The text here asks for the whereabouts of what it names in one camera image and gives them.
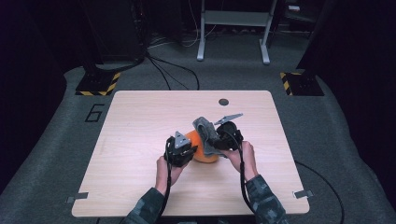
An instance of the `wrist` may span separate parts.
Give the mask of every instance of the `wrist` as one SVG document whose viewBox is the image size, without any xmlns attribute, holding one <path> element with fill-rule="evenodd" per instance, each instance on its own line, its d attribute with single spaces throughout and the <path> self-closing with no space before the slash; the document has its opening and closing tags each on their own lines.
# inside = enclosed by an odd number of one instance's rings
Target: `wrist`
<svg viewBox="0 0 396 224">
<path fill-rule="evenodd" d="M 250 178 L 249 180 L 246 180 L 245 184 L 247 185 L 248 183 L 255 181 L 255 179 L 259 178 L 259 176 L 261 176 L 261 175 L 258 174 L 258 175 L 255 175 L 254 177 Z"/>
<path fill-rule="evenodd" d="M 165 196 L 166 193 L 166 184 L 156 184 L 154 187 L 156 190 L 158 190 L 163 196 Z"/>
<path fill-rule="evenodd" d="M 248 182 L 249 180 L 256 177 L 259 173 L 254 171 L 245 171 L 245 180 Z"/>
</svg>

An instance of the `orange object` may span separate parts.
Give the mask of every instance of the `orange object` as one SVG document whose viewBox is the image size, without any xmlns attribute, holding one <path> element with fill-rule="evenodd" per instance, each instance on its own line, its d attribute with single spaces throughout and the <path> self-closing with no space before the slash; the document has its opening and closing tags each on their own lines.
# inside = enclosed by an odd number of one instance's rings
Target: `orange object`
<svg viewBox="0 0 396 224">
<path fill-rule="evenodd" d="M 214 162 L 219 158 L 219 155 L 211 155 L 211 156 L 206 156 L 204 154 L 204 143 L 201 140 L 201 137 L 199 136 L 197 131 L 191 131 L 187 134 L 185 134 L 187 138 L 190 139 L 191 145 L 198 146 L 197 151 L 194 153 L 194 159 L 197 161 L 201 162 Z"/>
</svg>

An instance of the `camouflage sleeve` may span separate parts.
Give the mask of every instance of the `camouflage sleeve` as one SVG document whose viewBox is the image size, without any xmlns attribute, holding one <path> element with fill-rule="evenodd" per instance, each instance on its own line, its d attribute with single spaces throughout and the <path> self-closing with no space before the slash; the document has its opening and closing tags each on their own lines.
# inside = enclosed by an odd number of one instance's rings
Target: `camouflage sleeve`
<svg viewBox="0 0 396 224">
<path fill-rule="evenodd" d="M 123 220 L 123 224 L 153 224 L 163 205 L 163 195 L 151 188 L 140 198 L 134 209 Z"/>
<path fill-rule="evenodd" d="M 285 209 L 261 175 L 250 179 L 246 183 L 246 187 L 257 223 L 289 223 L 286 219 Z"/>
</svg>

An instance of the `wooden table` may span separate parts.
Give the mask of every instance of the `wooden table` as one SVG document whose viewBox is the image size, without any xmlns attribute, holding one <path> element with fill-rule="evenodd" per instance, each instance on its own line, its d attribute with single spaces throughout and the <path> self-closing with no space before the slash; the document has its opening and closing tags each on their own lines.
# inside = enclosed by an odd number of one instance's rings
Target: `wooden table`
<svg viewBox="0 0 396 224">
<path fill-rule="evenodd" d="M 227 99 L 229 104 L 219 104 Z M 288 141 L 269 91 L 118 91 L 75 201 L 75 217 L 125 217 L 155 184 L 156 160 L 175 131 L 188 133 L 192 122 L 216 122 L 243 113 L 233 122 L 255 148 L 259 173 L 288 214 L 308 212 Z M 243 201 L 239 173 L 219 158 L 191 161 L 171 188 L 164 216 L 228 216 L 251 214 Z"/>
</svg>

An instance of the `metal shelf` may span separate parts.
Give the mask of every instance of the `metal shelf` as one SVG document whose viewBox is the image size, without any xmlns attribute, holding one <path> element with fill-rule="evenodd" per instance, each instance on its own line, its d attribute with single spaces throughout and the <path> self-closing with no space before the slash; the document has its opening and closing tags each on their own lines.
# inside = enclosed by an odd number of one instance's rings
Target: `metal shelf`
<svg viewBox="0 0 396 224">
<path fill-rule="evenodd" d="M 260 39 L 260 49 L 262 51 L 262 62 L 264 64 L 270 63 L 268 50 L 266 46 L 268 34 L 270 32 L 272 18 L 274 17 L 274 10 L 276 1 L 272 1 L 269 12 L 241 12 L 241 11 L 205 11 L 205 0 L 202 0 L 201 10 L 201 40 L 198 48 L 197 60 L 204 60 L 205 53 L 205 25 L 219 24 L 219 25 L 241 25 L 241 26 L 260 26 L 265 27 L 264 35 Z"/>
</svg>

